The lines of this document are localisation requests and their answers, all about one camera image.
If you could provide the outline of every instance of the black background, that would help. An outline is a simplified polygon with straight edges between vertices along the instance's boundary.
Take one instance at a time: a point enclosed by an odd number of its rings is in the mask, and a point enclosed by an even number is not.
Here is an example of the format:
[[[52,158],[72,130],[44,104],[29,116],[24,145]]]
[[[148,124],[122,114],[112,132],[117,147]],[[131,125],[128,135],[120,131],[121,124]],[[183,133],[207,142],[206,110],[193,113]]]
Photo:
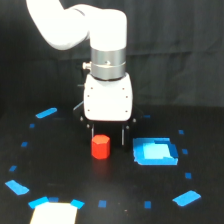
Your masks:
[[[134,101],[148,105],[224,105],[222,0],[63,0],[119,9],[128,19],[127,68]],[[83,83],[77,64],[90,60],[89,40],[71,50],[50,47],[25,0],[0,3],[0,84],[6,105],[76,105]]]
[[[138,123],[134,137],[169,137],[179,153],[178,166],[138,165],[132,151],[122,150],[116,124],[96,126],[96,134],[107,134],[112,144],[108,160],[94,160],[90,133],[72,116],[83,98],[78,67],[90,60],[89,41],[55,50],[38,32],[25,0],[0,0],[0,222],[29,223],[33,210],[28,202],[48,196],[84,201],[79,224],[223,223],[224,2],[61,3],[126,13],[126,70],[135,103],[151,115]],[[35,118],[49,107],[58,112]],[[27,148],[21,147],[23,141]],[[12,165],[17,169],[10,173]],[[185,172],[192,173],[192,180],[185,179]],[[16,196],[4,184],[12,179],[30,192]],[[172,202],[188,190],[202,198],[184,208]],[[107,200],[106,209],[98,208],[99,200]],[[151,210],[144,209],[147,200]]]

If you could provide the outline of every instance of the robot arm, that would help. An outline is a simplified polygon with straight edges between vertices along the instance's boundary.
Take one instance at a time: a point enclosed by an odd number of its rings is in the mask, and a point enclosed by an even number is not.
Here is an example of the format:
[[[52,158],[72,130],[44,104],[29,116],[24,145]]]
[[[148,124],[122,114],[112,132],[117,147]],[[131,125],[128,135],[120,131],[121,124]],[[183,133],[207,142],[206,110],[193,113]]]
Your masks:
[[[123,12],[79,4],[64,9],[59,0],[26,0],[29,13],[49,45],[67,50],[90,38],[92,48],[114,51],[126,47]]]
[[[27,7],[41,35],[53,48],[67,50],[89,38],[88,19],[79,9],[64,10],[59,0],[27,0]],[[97,10],[91,6],[87,9],[89,15]]]
[[[84,89],[89,120],[126,121],[132,112],[132,87],[126,66],[126,15],[114,9],[79,4],[63,9],[59,0],[26,0],[44,39],[67,50],[90,39],[91,62]]]

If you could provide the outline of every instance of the blue tape marker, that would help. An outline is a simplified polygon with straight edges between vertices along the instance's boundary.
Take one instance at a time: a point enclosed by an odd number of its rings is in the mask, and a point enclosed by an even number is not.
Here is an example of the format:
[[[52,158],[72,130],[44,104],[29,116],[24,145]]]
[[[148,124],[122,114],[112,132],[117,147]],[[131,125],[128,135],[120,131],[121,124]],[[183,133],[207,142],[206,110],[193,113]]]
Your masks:
[[[177,165],[177,158],[167,158],[163,159],[146,159],[144,156],[144,143],[155,143],[156,141],[170,141],[169,138],[136,138],[133,139],[134,148],[134,161],[138,162],[140,165]]]
[[[47,197],[43,197],[43,198],[39,198],[39,199],[37,199],[37,200],[35,200],[35,201],[31,201],[31,202],[29,202],[28,204],[29,204],[29,206],[30,206],[32,209],[34,209],[34,208],[36,208],[38,205],[44,204],[44,203],[46,203],[46,202],[49,202],[48,198],[47,198]]]
[[[18,184],[16,181],[11,180],[9,182],[5,183],[6,186],[8,186],[12,191],[14,191],[17,195],[22,195],[22,194],[26,194],[29,189]]]
[[[98,207],[99,208],[106,208],[107,207],[107,201],[100,200],[99,204],[98,204]]]
[[[35,124],[30,124],[30,128],[34,128],[35,127]]]
[[[177,148],[174,144],[169,143],[168,144],[169,150],[170,150],[170,155],[173,158],[178,158],[178,152],[177,152]]]
[[[145,159],[171,158],[167,144],[144,143],[143,150]]]
[[[21,144],[21,147],[27,147],[27,145],[28,145],[28,142],[23,142],[23,143]]]
[[[199,198],[201,198],[200,194],[196,193],[195,191],[188,191],[187,193],[174,198],[173,201],[176,202],[179,206],[185,206]]]
[[[170,151],[170,155],[173,158],[178,158],[178,152],[177,152],[177,148],[174,144],[171,144],[170,141],[155,141],[156,144],[167,144],[169,147],[169,151]]]
[[[191,173],[185,173],[186,179],[191,179]]]
[[[184,135],[184,131],[183,130],[179,130],[179,134],[180,135]]]
[[[57,111],[57,108],[50,108],[36,115],[37,118],[44,118],[50,114],[53,114]]]
[[[84,204],[85,204],[84,202],[77,201],[77,200],[73,200],[73,201],[71,202],[71,205],[77,207],[78,209],[82,208],[82,206],[83,206]]]
[[[9,169],[10,172],[14,172],[16,170],[17,166],[11,166],[11,168]]]
[[[187,155],[188,154],[187,149],[182,149],[182,152],[183,152],[184,155]]]
[[[150,209],[151,208],[151,201],[145,201],[145,208]]]
[[[58,201],[59,201],[59,199],[56,197],[49,198],[49,202],[58,202]]]

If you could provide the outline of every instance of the table surface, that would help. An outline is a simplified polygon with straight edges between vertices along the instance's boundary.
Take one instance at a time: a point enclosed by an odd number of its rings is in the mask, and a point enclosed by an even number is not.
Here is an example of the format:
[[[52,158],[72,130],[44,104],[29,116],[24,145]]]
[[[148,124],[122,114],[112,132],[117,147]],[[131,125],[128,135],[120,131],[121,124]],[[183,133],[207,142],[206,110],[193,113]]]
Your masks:
[[[111,155],[91,156],[90,133],[71,108],[37,119],[48,108],[15,108],[0,113],[0,220],[30,223],[30,201],[47,196],[59,202],[85,202],[77,224],[223,223],[224,110],[195,107],[142,107],[134,138],[168,137],[179,154],[177,166],[141,166],[133,150],[121,147],[119,123],[99,123],[95,134],[111,138]],[[9,172],[16,165],[14,172]],[[192,179],[185,178],[190,172]],[[17,196],[5,182],[15,180],[30,191]],[[179,207],[172,201],[189,191],[201,199]],[[106,200],[106,208],[99,208]],[[151,201],[151,209],[144,202]]]

